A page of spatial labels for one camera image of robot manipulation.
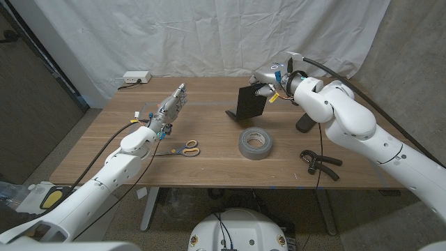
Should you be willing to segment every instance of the wooden table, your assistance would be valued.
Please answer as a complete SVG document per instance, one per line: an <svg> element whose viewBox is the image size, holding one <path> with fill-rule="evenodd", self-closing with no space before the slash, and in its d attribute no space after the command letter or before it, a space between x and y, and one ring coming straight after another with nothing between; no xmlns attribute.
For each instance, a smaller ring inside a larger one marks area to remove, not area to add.
<svg viewBox="0 0 446 251"><path fill-rule="evenodd" d="M225 114L225 110L237 106L238 88L248 85L246 77L152 78L148 84L118 91L57 167L50 181L59 185L73 183L104 143L133 119L134 111L143 110L141 118L146 119L148 113L154 112L157 104L170 96L183 82L187 85L188 103L174 121L172 134L161 141L158 151L173 149L189 139L195 139L199 142L201 153L194 158L179 155L155 157L139 185L201 188L316 187L318 176L308 174L308 165L301 161L299 153L305 149L321 152L319 131L317 125L307 134L295 129L295 123L304 114L301 107L277 99L273 104L267 102L263 115L253 119L236 123ZM357 101L374 112L378 123L385 130L408 143L363 99L357 97ZM138 126L135 124L122 132L81 183L90 179L103 166L104 159L118 148L122 138ZM272 135L272 151L264 160L248 160L238 150L238 136L245 128L252 126L264 128ZM330 142L324 132L323 152L344 163L341 167L328 165L338 173L340 179L333 181L322 173L320 187L402 188L401 184L380 169L372 168L366 158ZM138 177L134 177L128 184L134 183Z"/></svg>

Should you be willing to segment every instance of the white curtain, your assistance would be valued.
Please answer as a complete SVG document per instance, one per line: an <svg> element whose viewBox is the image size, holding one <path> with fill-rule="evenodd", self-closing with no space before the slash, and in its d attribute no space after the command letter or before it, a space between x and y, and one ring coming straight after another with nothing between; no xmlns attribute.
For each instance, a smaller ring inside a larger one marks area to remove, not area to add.
<svg viewBox="0 0 446 251"><path fill-rule="evenodd" d="M248 76L299 52L351 77L390 0L36 0L110 99L127 70L153 76ZM310 75L324 73L295 65Z"/></svg>

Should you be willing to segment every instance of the small paper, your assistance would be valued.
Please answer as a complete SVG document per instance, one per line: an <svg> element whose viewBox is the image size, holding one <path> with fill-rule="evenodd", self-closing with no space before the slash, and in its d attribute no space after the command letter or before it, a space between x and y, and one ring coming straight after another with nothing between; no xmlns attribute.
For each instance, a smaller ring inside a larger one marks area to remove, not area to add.
<svg viewBox="0 0 446 251"><path fill-rule="evenodd" d="M143 188L137 190L138 199L141 199L141 198L143 198L146 195L147 195L147 188L146 187L143 187Z"/></svg>
<svg viewBox="0 0 446 251"><path fill-rule="evenodd" d="M270 103L274 102L276 100L276 98L278 98L278 97L279 97L279 95L277 93L274 94L274 96L270 98Z"/></svg>

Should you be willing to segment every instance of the duct tape roll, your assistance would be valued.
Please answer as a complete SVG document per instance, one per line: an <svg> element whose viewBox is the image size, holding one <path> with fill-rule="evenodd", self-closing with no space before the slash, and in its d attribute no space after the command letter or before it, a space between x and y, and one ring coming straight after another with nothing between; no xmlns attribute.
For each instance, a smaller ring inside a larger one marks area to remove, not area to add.
<svg viewBox="0 0 446 251"><path fill-rule="evenodd" d="M259 140L260 147L251 146L248 142ZM270 154L272 148L272 137L262 128L248 128L238 138L238 150L247 159L262 160Z"/></svg>

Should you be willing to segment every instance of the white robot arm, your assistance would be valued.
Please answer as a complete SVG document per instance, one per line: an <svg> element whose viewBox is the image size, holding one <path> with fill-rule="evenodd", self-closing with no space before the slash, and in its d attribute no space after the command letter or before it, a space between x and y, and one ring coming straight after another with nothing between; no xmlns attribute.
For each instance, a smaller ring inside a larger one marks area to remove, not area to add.
<svg viewBox="0 0 446 251"><path fill-rule="evenodd" d="M292 59L305 61L302 55L289 53ZM283 64L267 63L254 72L250 82L275 83L289 95L293 94L293 100L311 119L326 123L325 133L332 142L370 159L446 222L445 168L377 125L375 116L355 102L352 90L339 80L327 86L313 77L294 77L289 81L290 70L284 74L284 69ZM268 88L262 87L257 95L271 96L266 91Z"/></svg>
<svg viewBox="0 0 446 251"><path fill-rule="evenodd" d="M171 123L187 102L185 91L185 84L181 84L164 99L148 127L142 126L124 137L121 147L108 156L104 167L82 187L46 215L0 234L0 244L9 244L19 238L21 242L33 242L33 245L36 241L72 241L106 198L139 173L142 160L151 153L149 146L162 139L164 133L170 133ZM24 240L30 235L33 236L31 240Z"/></svg>

